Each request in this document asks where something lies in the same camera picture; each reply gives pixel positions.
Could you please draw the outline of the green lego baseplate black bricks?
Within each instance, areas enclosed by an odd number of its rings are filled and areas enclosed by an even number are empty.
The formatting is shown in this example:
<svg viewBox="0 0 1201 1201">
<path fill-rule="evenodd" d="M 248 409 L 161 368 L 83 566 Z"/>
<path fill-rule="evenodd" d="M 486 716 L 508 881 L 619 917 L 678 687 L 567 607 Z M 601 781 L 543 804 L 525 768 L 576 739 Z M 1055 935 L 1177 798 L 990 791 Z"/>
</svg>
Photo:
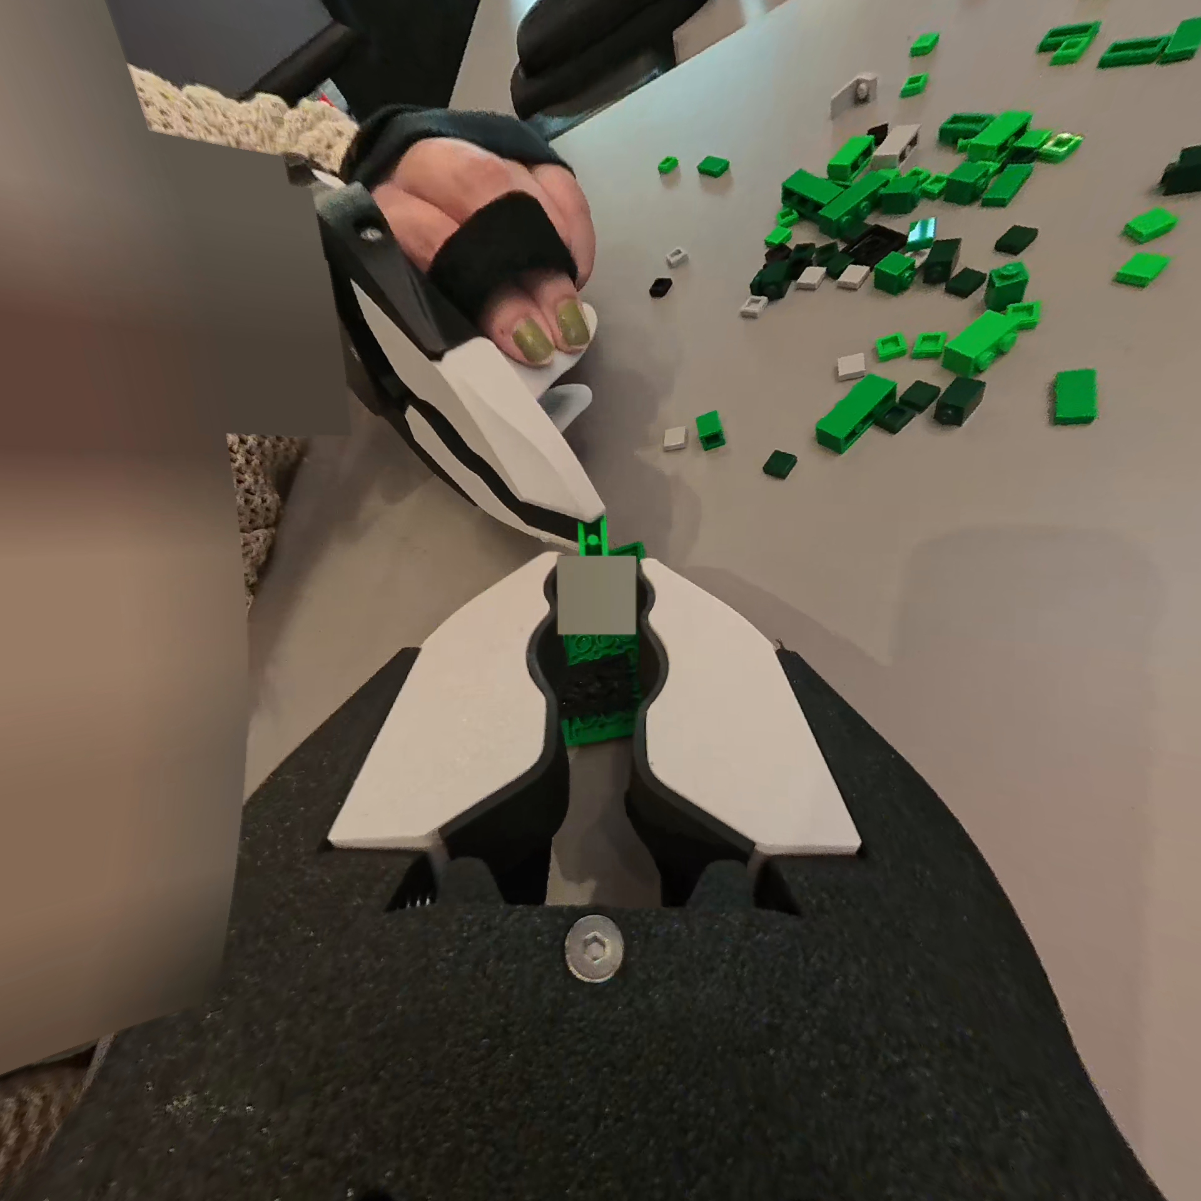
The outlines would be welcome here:
<svg viewBox="0 0 1201 1201">
<path fill-rule="evenodd" d="M 560 718 L 567 746 L 630 737 L 643 698 L 639 635 L 563 635 Z"/>
</svg>

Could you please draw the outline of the pile of lego pieces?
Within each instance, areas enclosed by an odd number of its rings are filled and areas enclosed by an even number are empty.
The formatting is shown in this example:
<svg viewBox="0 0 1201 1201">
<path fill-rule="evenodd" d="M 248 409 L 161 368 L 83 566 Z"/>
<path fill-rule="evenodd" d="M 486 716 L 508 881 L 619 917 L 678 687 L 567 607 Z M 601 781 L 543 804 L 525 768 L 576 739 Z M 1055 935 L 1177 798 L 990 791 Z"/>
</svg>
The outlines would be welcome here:
<svg viewBox="0 0 1201 1201">
<path fill-rule="evenodd" d="M 1099 55 L 1097 68 L 1171 66 L 1199 55 L 1199 14 L 1188 16 L 1170 32 L 1123 36 Z M 912 286 L 940 290 L 967 301 L 980 294 L 967 323 L 958 329 L 923 329 L 908 336 L 903 329 L 875 338 L 873 366 L 912 359 L 947 374 L 945 381 L 912 379 L 899 386 L 893 377 L 867 370 L 867 351 L 849 351 L 834 359 L 834 379 L 851 383 L 834 405 L 819 414 L 814 440 L 825 451 L 845 453 L 871 427 L 892 435 L 916 416 L 930 412 L 940 427 L 964 427 L 984 399 L 984 372 L 1014 351 L 1023 333 L 1043 320 L 1043 299 L 1031 288 L 1031 270 L 1023 253 L 1032 247 L 1040 229 L 1014 222 L 1005 227 L 992 253 L 999 260 L 977 268 L 960 260 L 964 240 L 940 235 L 938 214 L 917 214 L 906 227 L 890 225 L 875 216 L 912 216 L 921 201 L 942 201 L 956 209 L 1008 209 L 1042 164 L 1062 164 L 1084 144 L 1086 134 L 1073 129 L 1038 125 L 1034 110 L 953 110 L 936 127 L 936 164 L 916 162 L 919 121 L 882 121 L 853 133 L 838 144 L 821 172 L 795 168 L 780 183 L 773 225 L 762 238 L 762 262 L 747 285 L 738 316 L 758 318 L 788 292 L 816 292 L 825 281 L 856 292 L 867 285 L 875 292 L 899 298 Z M 1121 260 L 1110 283 L 1119 288 L 1145 290 L 1173 260 L 1160 247 L 1149 249 L 1179 227 L 1179 210 L 1157 201 L 1125 218 L 1121 244 L 1136 249 Z M 1199 292 L 1199 259 L 1195 262 Z M 1192 357 L 1177 348 L 1166 349 L 1160 338 L 1140 346 L 1140 335 L 1095 329 L 1097 311 L 1088 301 L 1081 316 L 1081 340 L 1086 349 L 1101 349 L 1105 340 L 1121 342 L 1123 351 L 1145 349 L 1149 377 L 1162 383 L 1162 368 L 1181 366 L 1182 375 L 1157 396 L 1160 412 L 1166 403 L 1194 403 L 1199 411 L 1199 294 L 1184 298 L 1184 314 L 1168 318 L 1168 333 L 1182 333 Z M 1045 388 L 1045 412 L 1053 427 L 1086 427 L 1101 416 L 1101 401 L 1110 399 L 1112 385 L 1097 366 L 1060 366 Z"/>
</svg>

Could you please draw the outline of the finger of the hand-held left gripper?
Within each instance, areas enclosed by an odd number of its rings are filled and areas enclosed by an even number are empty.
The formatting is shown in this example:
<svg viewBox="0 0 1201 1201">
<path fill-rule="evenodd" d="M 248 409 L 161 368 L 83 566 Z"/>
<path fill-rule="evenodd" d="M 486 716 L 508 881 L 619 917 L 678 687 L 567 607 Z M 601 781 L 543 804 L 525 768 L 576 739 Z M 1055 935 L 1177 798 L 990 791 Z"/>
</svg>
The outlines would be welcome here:
<svg viewBox="0 0 1201 1201">
<path fill-rule="evenodd" d="M 473 336 L 428 359 L 360 285 L 352 296 L 365 329 L 354 344 L 391 401 L 389 420 L 443 479 L 500 522 L 591 522 L 606 513 L 589 474 L 541 396 L 549 379 Z"/>
<path fill-rule="evenodd" d="M 436 405 L 408 405 L 404 437 L 449 485 L 506 526 L 560 548 L 576 548 L 588 520 L 588 472 L 541 405 L 480 427 L 452 422 Z"/>
</svg>

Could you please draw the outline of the black office chair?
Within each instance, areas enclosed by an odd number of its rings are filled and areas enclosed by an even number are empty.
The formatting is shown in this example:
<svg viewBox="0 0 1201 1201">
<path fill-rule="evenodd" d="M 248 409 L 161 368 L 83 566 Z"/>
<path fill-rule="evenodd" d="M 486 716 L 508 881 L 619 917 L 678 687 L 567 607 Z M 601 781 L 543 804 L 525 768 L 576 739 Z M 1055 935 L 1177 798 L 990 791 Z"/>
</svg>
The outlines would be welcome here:
<svg viewBox="0 0 1201 1201">
<path fill-rule="evenodd" d="M 664 49 L 702 1 L 536 1 L 517 25 L 517 116 L 567 103 L 645 51 Z"/>
</svg>

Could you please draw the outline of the cream knit sweater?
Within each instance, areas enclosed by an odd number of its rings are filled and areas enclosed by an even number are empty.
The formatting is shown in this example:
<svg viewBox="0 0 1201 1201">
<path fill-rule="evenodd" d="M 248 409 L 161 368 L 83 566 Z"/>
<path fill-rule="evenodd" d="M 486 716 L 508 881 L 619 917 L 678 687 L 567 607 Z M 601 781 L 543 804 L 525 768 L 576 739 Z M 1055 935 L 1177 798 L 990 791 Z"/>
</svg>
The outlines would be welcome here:
<svg viewBox="0 0 1201 1201">
<path fill-rule="evenodd" d="M 250 607 L 274 548 L 284 501 L 308 450 L 308 438 L 228 433 L 226 440 L 237 501 L 245 600 Z"/>
</svg>

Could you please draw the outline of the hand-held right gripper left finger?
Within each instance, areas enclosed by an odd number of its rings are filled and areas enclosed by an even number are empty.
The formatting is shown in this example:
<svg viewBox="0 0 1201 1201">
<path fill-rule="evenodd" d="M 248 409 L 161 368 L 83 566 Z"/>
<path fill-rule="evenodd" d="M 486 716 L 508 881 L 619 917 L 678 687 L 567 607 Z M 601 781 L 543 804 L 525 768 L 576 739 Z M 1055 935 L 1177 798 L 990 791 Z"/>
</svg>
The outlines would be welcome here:
<svg viewBox="0 0 1201 1201">
<path fill-rule="evenodd" d="M 410 850 L 437 874 L 476 857 L 504 900 L 545 904 L 569 804 L 558 559 L 536 555 L 424 639 L 334 818 L 334 848 Z"/>
</svg>

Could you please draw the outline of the person's left hand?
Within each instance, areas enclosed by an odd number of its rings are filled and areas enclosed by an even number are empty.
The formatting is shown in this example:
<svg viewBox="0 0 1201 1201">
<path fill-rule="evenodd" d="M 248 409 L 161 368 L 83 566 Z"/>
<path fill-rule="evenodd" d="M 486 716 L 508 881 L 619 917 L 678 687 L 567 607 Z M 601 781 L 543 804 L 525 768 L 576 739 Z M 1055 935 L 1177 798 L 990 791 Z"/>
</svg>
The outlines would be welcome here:
<svg viewBox="0 0 1201 1201">
<path fill-rule="evenodd" d="M 571 249 L 576 277 L 539 268 L 502 281 L 480 307 L 478 327 L 508 357 L 541 366 L 556 351 L 584 351 L 593 335 L 578 288 L 593 273 L 595 227 L 576 175 L 562 164 L 523 164 L 460 138 L 423 138 L 373 188 L 373 197 L 399 246 L 426 270 L 467 218 L 510 192 L 526 192 L 543 207 Z"/>
</svg>

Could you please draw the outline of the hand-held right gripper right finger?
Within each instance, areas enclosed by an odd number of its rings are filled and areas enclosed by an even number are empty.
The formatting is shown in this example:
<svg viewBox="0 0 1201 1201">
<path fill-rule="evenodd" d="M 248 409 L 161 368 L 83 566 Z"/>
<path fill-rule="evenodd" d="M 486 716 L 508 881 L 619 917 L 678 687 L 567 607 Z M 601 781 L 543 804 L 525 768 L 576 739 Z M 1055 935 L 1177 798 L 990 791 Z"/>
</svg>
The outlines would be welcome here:
<svg viewBox="0 0 1201 1201">
<path fill-rule="evenodd" d="M 767 861 L 851 857 L 862 835 L 780 652 L 721 598 L 654 557 L 638 566 L 638 679 L 625 811 L 660 902 L 680 907 L 712 863 L 760 892 Z"/>
</svg>

